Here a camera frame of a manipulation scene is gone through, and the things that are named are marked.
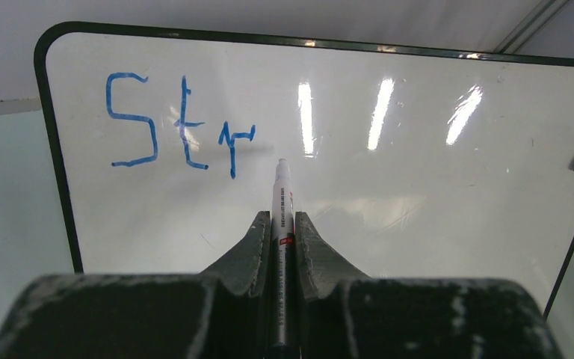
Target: handwritten letter s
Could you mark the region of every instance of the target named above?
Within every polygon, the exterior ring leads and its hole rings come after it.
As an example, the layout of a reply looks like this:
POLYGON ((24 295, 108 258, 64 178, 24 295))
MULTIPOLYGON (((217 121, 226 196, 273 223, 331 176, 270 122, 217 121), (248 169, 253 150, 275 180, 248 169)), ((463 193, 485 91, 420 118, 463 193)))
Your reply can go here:
POLYGON ((157 159, 157 137, 155 136, 155 123, 153 123, 152 118, 146 116, 140 116, 138 114, 121 114, 118 112, 113 111, 113 107, 111 105, 111 85, 114 80, 116 79, 135 79, 141 83, 147 82, 148 77, 142 78, 135 73, 112 73, 107 78, 107 86, 106 86, 106 98, 107 98, 107 112, 111 118, 116 120, 130 120, 130 121, 140 121, 148 123, 150 128, 150 137, 152 141, 152 155, 147 157, 142 157, 141 159, 133 159, 131 161, 119 161, 119 162, 112 162, 111 165, 116 166, 126 166, 131 167, 135 165, 139 165, 146 162, 152 162, 157 159))

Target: marker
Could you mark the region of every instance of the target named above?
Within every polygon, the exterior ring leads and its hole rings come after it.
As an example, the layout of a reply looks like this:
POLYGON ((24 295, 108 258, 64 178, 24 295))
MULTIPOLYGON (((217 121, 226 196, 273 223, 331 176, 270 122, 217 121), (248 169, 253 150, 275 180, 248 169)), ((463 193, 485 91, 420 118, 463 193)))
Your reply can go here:
POLYGON ((271 204, 271 294, 268 351, 265 359, 299 358, 294 203, 287 160, 276 166, 271 204))

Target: whiteboard frame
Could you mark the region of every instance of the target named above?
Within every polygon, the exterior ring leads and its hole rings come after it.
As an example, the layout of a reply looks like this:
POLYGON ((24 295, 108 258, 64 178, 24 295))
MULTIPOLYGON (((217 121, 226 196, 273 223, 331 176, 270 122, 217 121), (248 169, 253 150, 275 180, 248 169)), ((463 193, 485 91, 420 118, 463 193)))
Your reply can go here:
MULTIPOLYGON (((146 26, 133 26, 133 25, 114 25, 103 24, 95 22, 62 22, 52 26, 50 29, 40 37, 34 48, 34 70, 40 92, 40 101, 43 108, 43 115, 45 117, 45 124, 47 129, 47 137, 49 139, 49 148, 52 153, 52 161, 54 164, 54 172, 56 182, 58 184, 58 193, 61 199, 61 208, 67 230, 67 240, 69 242, 72 264, 75 273, 83 273, 82 258, 80 254, 80 246, 78 243, 78 236, 75 228, 75 221, 72 212, 72 205, 70 199, 70 190, 67 185, 67 172, 64 167, 63 154, 61 150, 60 138, 58 136, 58 128, 52 104, 52 95, 49 91, 49 80, 46 71, 46 56, 49 47, 58 38, 71 33, 85 33, 85 34, 110 34, 110 35, 123 35, 130 37, 157 37, 165 39, 179 39, 179 40, 201 40, 201 41, 217 41, 228 43, 249 43, 259 45, 274 45, 274 46, 295 46, 295 47, 310 47, 317 49, 339 49, 350 50, 358 52, 381 52, 381 53, 394 53, 402 55, 416 55, 416 56, 429 56, 437 58, 458 58, 462 61, 495 61, 515 64, 539 64, 551 65, 562 67, 574 67, 574 59, 572 58, 548 58, 541 56, 528 56, 528 55, 506 55, 506 54, 493 54, 487 52, 472 52, 450 49, 433 49, 425 47, 414 46, 397 46, 376 43, 358 43, 339 40, 321 40, 302 37, 281 37, 273 35, 261 34, 238 34, 219 31, 200 31, 200 30, 185 30, 177 28, 155 28, 146 26)), ((574 251, 574 236, 572 238, 569 250, 561 266, 561 270, 556 278, 555 285, 549 296, 549 300, 545 306, 544 317, 549 315, 554 298, 560 287, 562 278, 567 271, 567 267, 571 260, 574 251)))

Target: blue handwriting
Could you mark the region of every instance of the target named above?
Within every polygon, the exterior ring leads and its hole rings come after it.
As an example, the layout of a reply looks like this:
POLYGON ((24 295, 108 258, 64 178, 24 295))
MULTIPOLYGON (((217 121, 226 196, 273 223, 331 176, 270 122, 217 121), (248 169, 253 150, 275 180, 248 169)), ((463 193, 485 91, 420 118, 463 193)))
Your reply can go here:
POLYGON ((251 142, 254 139, 254 133, 256 133, 256 125, 252 125, 252 129, 250 129, 250 132, 234 132, 232 133, 232 137, 230 137, 227 121, 223 123, 223 129, 221 130, 221 134, 219 135, 219 144, 223 144, 223 139, 225 138, 226 143, 229 147, 229 160, 230 160, 229 175, 232 177, 232 179, 236 177, 234 140, 237 138, 248 138, 251 142))
POLYGON ((202 170, 207 170, 208 165, 193 162, 190 159, 190 146, 188 146, 188 139, 186 138, 186 127, 198 127, 203 125, 205 122, 187 122, 186 121, 186 103, 188 101, 188 95, 192 93, 192 90, 188 88, 186 83, 186 76, 182 77, 182 109, 179 111, 179 119, 173 124, 175 127, 179 127, 179 137, 182 138, 182 143, 184 144, 184 154, 186 155, 186 163, 192 168, 200 168, 202 170))
POLYGON ((140 122, 148 123, 149 128, 150 128, 150 138, 152 141, 152 155, 147 156, 147 157, 142 157, 141 159, 133 159, 133 160, 127 161, 127 162, 124 162, 124 161, 112 162, 111 166, 114 166, 114 167, 116 167, 116 166, 131 167, 131 166, 139 165, 142 163, 155 161, 157 159, 158 148, 157 148, 157 138, 155 136, 155 123, 153 123, 152 118, 146 117, 146 116, 140 116, 138 114, 117 113, 117 112, 113 111, 113 108, 111 107, 111 84, 116 79, 136 79, 139 82, 144 83, 144 82, 148 81, 148 77, 141 78, 140 76, 138 76, 135 73, 112 73, 107 78, 106 93, 107 93, 107 112, 109 113, 109 116, 111 116, 111 118, 114 118, 116 120, 130 120, 130 121, 140 121, 140 122))
MULTIPOLYGON (((116 166, 126 166, 131 167, 134 165, 140 165, 146 162, 153 162, 157 159, 158 155, 158 147, 157 147, 157 138, 155 136, 155 124, 153 123, 152 118, 146 116, 140 116, 137 114, 121 114, 113 111, 111 107, 111 84, 116 79, 136 79, 141 83, 147 82, 148 77, 142 78, 135 73, 112 73, 107 78, 107 85, 106 85, 106 104, 107 104, 107 112, 111 118, 117 120, 132 120, 132 121, 140 121, 148 123, 150 128, 150 135, 152 141, 152 156, 143 157, 141 159, 133 159, 127 162, 112 162, 111 165, 116 166)), ((186 127, 198 127, 203 125, 205 122, 188 122, 186 120, 186 107, 188 106, 188 96, 192 94, 192 90, 188 88, 188 82, 186 81, 186 76, 182 77, 182 103, 181 109, 179 111, 179 119, 175 121, 173 124, 175 127, 179 129, 179 137, 182 140, 184 145, 184 154, 186 158, 186 164, 191 166, 192 168, 198 168, 201 170, 207 170, 208 165, 203 163, 194 162, 190 156, 190 145, 188 143, 188 139, 186 137, 185 129, 186 127)), ((254 139, 254 134, 256 133, 256 125, 252 125, 252 128, 249 132, 233 132, 232 134, 229 133, 229 125, 227 121, 223 122, 223 129, 219 134, 219 145, 223 144, 223 140, 225 140, 228 148, 229 148, 229 156, 230 156, 230 176, 234 179, 236 178, 236 160, 235 160, 235 139, 237 138, 247 138, 248 140, 252 141, 254 139)))

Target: whiteboard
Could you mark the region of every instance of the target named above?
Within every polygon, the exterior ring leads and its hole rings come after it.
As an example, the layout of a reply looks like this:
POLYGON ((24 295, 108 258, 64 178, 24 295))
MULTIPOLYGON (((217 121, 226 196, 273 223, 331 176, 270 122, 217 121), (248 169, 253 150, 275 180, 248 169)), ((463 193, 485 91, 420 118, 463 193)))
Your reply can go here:
POLYGON ((295 209, 365 273, 549 298, 574 235, 574 61, 85 23, 35 57, 85 272, 201 271, 270 209, 284 157, 295 209))

